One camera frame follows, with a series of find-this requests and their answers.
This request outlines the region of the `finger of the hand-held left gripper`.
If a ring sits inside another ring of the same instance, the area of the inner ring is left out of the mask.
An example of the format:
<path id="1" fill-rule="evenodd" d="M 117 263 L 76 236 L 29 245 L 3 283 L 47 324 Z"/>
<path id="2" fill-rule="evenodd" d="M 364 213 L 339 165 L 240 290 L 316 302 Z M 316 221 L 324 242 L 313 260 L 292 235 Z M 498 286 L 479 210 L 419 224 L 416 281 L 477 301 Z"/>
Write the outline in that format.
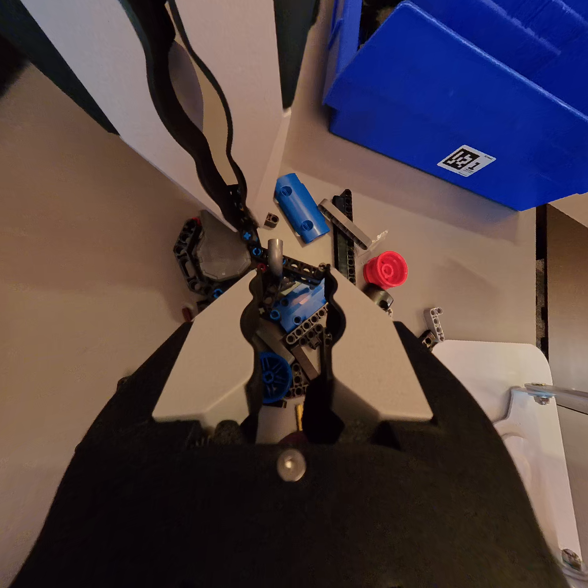
<path id="1" fill-rule="evenodd" d="M 220 90 L 193 62 L 203 96 L 203 133 L 226 183 L 243 173 L 255 217 L 275 210 L 291 109 L 283 108 L 273 1 L 175 1 L 186 38 Z"/>
<path id="2" fill-rule="evenodd" d="M 200 85 L 169 1 L 23 1 L 121 139 L 239 231 L 251 221 L 203 133 Z"/>

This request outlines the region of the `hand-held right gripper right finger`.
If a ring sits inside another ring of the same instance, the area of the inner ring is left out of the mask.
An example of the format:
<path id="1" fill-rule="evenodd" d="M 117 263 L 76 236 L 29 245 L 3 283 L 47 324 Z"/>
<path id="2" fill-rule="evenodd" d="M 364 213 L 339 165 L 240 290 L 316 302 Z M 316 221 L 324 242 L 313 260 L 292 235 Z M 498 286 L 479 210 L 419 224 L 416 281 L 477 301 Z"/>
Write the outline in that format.
<path id="1" fill-rule="evenodd" d="M 432 409 L 393 320 L 330 266 L 324 287 L 320 374 L 303 408 L 308 441 L 336 443 L 357 423 L 370 435 L 383 422 L 430 421 Z"/>

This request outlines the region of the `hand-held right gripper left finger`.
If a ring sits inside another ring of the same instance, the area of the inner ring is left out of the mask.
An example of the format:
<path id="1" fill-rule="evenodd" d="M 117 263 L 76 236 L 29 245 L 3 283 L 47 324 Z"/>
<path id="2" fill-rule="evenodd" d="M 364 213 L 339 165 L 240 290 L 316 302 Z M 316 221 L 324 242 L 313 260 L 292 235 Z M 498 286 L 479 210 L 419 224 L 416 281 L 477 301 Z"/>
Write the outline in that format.
<path id="1" fill-rule="evenodd" d="M 192 321 L 153 409 L 156 422 L 256 423 L 262 407 L 260 349 L 263 275 L 251 270 Z"/>

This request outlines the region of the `partly built toy chassis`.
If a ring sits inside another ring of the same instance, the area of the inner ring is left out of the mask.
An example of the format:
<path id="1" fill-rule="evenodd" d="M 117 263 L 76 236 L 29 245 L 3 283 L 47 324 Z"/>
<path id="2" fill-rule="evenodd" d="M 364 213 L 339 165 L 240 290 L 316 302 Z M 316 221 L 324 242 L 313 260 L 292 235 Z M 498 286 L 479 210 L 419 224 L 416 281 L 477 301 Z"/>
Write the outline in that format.
<path id="1" fill-rule="evenodd" d="M 269 239 L 263 247 L 258 225 L 246 209 L 237 184 L 228 186 L 229 204 L 236 212 L 238 231 L 234 232 L 215 215 L 202 210 L 188 219 L 173 247 L 187 287 L 206 303 L 218 299 L 251 270 L 261 275 L 260 313 L 277 321 L 278 306 L 285 290 L 306 285 L 316 289 L 327 265 L 313 266 L 283 254 L 279 239 Z"/>

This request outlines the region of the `grey angled toy beam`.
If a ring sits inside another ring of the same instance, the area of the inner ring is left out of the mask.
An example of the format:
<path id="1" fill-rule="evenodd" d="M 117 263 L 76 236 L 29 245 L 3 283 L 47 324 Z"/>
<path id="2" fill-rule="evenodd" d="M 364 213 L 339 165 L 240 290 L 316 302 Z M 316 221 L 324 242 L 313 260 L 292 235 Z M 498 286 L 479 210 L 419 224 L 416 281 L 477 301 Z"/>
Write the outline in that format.
<path id="1" fill-rule="evenodd" d="M 440 317 L 443 315 L 441 307 L 431 307 L 423 311 L 423 316 L 430 335 L 427 337 L 431 342 L 441 343 L 445 341 L 445 334 L 440 323 Z"/>

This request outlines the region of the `blue spoked toy wheel rim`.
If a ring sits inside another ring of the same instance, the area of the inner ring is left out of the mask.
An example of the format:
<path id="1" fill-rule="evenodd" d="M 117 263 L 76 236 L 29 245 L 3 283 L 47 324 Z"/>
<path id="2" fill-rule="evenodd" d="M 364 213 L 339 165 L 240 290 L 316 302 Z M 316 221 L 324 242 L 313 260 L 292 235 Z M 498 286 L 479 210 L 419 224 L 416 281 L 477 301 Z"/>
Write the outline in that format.
<path id="1" fill-rule="evenodd" d="M 292 385 L 293 375 L 288 361 L 273 352 L 259 355 L 262 371 L 262 399 L 264 405 L 283 401 Z"/>

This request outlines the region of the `black toy cylinder piece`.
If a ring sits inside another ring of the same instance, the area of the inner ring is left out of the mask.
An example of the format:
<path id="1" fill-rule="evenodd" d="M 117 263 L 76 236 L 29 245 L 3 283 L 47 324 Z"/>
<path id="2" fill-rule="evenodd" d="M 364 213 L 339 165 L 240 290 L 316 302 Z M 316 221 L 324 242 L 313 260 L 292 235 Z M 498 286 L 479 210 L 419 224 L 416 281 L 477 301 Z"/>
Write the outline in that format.
<path id="1" fill-rule="evenodd" d="M 385 311 L 390 317 L 393 315 L 393 302 L 392 295 L 378 285 L 368 283 L 364 287 L 364 294 L 371 299 L 381 310 Z"/>

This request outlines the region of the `red toy wheel rim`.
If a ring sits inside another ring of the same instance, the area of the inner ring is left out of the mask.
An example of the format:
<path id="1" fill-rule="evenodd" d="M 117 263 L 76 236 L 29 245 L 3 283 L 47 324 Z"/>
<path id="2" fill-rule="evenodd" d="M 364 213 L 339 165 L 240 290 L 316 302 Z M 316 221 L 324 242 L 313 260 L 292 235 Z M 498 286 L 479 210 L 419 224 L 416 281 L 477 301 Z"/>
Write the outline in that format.
<path id="1" fill-rule="evenodd" d="M 408 264 L 394 251 L 386 251 L 372 258 L 363 268 L 364 280 L 382 290 L 403 285 L 408 278 Z"/>

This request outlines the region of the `blue curved toy panel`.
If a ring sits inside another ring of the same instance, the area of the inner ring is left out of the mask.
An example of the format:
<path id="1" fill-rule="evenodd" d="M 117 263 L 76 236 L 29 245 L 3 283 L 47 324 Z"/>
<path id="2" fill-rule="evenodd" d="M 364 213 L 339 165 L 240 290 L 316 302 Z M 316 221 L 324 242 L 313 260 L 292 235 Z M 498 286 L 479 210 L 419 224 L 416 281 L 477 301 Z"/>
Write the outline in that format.
<path id="1" fill-rule="evenodd" d="M 294 232 L 306 244 L 330 232 L 325 217 L 295 173 L 276 180 L 275 199 Z"/>
<path id="2" fill-rule="evenodd" d="M 290 334 L 310 321 L 325 304 L 325 281 L 316 286 L 301 283 L 275 301 L 269 311 L 269 320 Z"/>

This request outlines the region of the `pile of black toy beams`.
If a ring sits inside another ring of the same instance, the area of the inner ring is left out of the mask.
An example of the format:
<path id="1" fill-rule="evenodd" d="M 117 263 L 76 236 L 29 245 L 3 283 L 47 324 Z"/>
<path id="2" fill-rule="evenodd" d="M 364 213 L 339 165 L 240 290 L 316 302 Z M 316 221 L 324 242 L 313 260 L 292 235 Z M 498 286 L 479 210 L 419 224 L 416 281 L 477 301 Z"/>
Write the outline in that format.
<path id="1" fill-rule="evenodd" d="M 334 207 L 342 212 L 350 221 L 353 220 L 352 193 L 345 189 L 342 194 L 332 198 Z M 333 228 L 334 233 L 334 264 L 337 269 L 343 270 L 343 275 L 352 284 L 356 284 L 355 268 L 355 244 L 352 238 L 343 234 L 341 229 Z M 288 301 L 285 297 L 272 303 L 268 311 L 268 318 L 274 322 L 285 319 Z M 306 393 L 307 382 L 302 374 L 302 368 L 294 363 L 291 367 L 292 383 L 285 394 L 285 399 L 297 398 Z"/>

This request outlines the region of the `dark grey toy beam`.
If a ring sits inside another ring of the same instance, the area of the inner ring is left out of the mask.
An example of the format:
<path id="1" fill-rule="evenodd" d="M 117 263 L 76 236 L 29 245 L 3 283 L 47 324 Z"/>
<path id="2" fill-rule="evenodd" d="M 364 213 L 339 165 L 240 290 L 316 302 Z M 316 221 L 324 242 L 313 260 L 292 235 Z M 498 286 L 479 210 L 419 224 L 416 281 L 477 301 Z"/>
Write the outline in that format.
<path id="1" fill-rule="evenodd" d="M 328 218 L 347 238 L 353 240 L 355 246 L 363 251 L 368 251 L 372 246 L 372 239 L 350 220 L 332 202 L 324 199 L 318 204 L 318 208 L 324 217 Z"/>

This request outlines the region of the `blue storage bin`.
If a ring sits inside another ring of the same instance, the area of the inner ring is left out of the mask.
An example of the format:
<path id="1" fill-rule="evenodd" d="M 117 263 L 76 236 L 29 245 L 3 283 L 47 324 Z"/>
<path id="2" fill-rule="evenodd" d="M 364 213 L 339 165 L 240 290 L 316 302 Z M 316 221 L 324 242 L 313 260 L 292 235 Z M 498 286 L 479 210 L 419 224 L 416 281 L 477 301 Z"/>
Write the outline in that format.
<path id="1" fill-rule="evenodd" d="M 330 131 L 513 210 L 587 192 L 587 114 L 402 1 L 360 44 L 336 1 L 322 103 Z"/>

